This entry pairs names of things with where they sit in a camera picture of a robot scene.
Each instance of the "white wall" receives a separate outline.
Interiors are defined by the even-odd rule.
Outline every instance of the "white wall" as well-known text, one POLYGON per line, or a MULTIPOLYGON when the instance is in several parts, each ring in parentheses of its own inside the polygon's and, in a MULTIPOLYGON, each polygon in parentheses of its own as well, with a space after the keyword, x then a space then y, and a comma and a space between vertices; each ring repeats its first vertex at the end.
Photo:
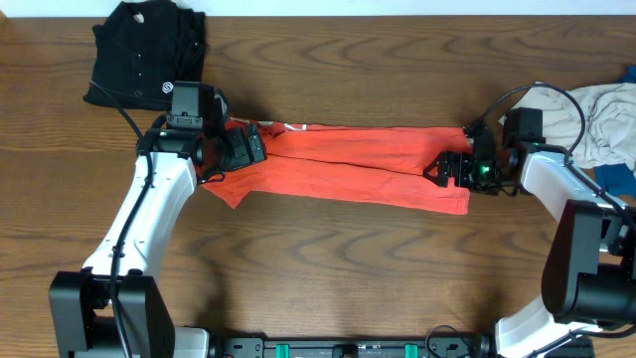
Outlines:
MULTIPOLYGON (((636 15, 636 0, 175 0, 209 16, 636 15)), ((118 0, 0 0, 7 17, 105 17, 118 0)))

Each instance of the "black cloth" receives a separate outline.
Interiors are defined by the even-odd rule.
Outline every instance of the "black cloth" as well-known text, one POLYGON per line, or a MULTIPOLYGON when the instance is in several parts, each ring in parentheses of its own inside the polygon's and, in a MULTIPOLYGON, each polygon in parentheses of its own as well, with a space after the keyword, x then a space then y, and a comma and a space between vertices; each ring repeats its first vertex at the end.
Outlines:
MULTIPOLYGON (((124 108, 168 109, 175 81, 201 81, 205 21, 204 13, 170 0, 120 3, 103 25, 92 28, 97 45, 92 80, 124 108)), ((83 99, 113 107, 95 88, 83 99)))

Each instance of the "crumpled white towel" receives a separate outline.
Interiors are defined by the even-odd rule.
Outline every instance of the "crumpled white towel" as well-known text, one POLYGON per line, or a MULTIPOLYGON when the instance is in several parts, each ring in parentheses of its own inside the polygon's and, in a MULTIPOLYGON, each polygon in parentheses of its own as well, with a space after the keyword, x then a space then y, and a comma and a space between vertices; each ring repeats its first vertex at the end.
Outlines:
MULTIPOLYGON (((590 86, 570 90, 585 114, 585 133, 574 149, 574 163, 581 168, 622 164, 634 172, 636 162, 636 85, 590 86)), ((580 131, 576 108, 564 95, 533 88, 513 108, 544 111, 547 144, 569 149, 580 131)))

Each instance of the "wooden table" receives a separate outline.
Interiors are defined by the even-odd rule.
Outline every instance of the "wooden table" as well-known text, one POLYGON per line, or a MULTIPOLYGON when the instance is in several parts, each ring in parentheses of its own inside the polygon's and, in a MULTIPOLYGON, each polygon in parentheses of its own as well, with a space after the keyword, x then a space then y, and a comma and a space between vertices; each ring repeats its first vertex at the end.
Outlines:
MULTIPOLYGON (((57 354, 48 289, 105 235, 134 134, 81 100, 101 19, 0 25, 0 356, 57 354)), ((459 126, 513 87, 611 83, 636 63, 633 17, 211 18, 204 82, 252 119, 459 126)), ((156 113, 131 111, 142 128, 156 113)), ((492 329, 540 293, 556 223, 532 197, 473 195, 467 216, 203 189, 174 230, 175 324, 269 336, 492 329)), ((596 341, 633 357, 636 340, 596 341)))

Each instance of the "blue cloth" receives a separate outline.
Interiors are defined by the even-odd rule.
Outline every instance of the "blue cloth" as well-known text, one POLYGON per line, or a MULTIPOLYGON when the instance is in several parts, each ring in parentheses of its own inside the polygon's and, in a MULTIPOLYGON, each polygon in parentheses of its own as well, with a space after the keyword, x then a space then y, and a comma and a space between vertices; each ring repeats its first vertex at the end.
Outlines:
MULTIPOLYGON (((627 68, 620 84, 636 84, 636 66, 627 68)), ((612 195, 629 194, 636 198, 636 178, 625 164, 601 165, 594 168, 596 183, 612 195)))

